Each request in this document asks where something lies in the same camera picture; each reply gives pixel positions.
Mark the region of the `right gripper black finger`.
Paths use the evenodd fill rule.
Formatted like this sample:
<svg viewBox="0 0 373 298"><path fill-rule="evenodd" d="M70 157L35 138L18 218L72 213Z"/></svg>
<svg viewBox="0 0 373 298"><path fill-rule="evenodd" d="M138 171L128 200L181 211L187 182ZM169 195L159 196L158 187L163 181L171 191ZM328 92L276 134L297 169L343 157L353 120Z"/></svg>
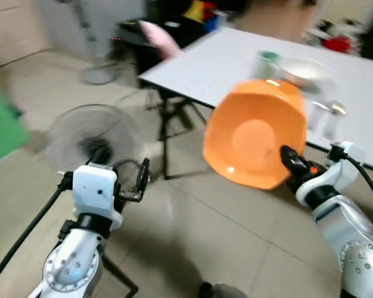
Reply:
<svg viewBox="0 0 373 298"><path fill-rule="evenodd" d="M288 145L280 147L280 161L288 171L308 170L308 161Z"/></svg>

